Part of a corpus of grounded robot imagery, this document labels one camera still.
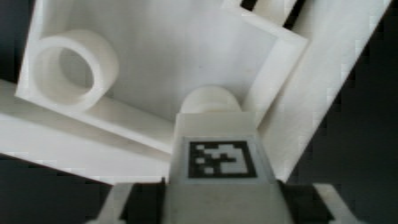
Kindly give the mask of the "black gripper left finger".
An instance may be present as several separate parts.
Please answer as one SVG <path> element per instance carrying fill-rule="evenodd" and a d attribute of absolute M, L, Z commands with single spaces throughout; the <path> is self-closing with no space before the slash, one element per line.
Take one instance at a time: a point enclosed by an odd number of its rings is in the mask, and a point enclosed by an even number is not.
<path fill-rule="evenodd" d="M 113 185 L 99 214 L 85 224 L 161 224 L 165 182 Z"/>

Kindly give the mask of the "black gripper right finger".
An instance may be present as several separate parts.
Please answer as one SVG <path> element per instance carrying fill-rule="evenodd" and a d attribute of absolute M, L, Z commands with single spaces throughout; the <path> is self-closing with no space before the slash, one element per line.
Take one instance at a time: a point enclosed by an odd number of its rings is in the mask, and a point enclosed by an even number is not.
<path fill-rule="evenodd" d="M 295 224 L 368 224 L 355 216 L 330 184 L 279 183 Z"/>

